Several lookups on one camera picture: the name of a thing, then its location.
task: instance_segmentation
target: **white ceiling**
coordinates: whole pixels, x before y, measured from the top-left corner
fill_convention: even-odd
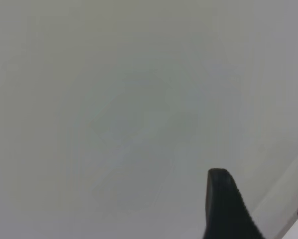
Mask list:
[[[200,238],[297,156],[298,0],[0,1],[0,238]]]

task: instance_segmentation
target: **black plastic piece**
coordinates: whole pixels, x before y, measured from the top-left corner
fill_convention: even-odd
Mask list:
[[[203,239],[264,239],[226,169],[208,171]]]

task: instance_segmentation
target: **black object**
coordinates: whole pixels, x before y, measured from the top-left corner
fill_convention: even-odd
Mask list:
[[[264,239],[226,169],[208,171],[203,239]]]

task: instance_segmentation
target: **gray wall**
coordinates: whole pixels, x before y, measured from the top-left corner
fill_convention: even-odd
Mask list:
[[[298,0],[0,1],[0,238],[200,238],[297,155]]]

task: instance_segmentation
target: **white surface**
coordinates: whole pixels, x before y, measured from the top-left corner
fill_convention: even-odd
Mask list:
[[[298,220],[283,237],[283,239],[294,239],[294,238],[298,239]]]
[[[200,238],[212,167],[286,220],[297,158],[298,0],[0,1],[0,238]]]

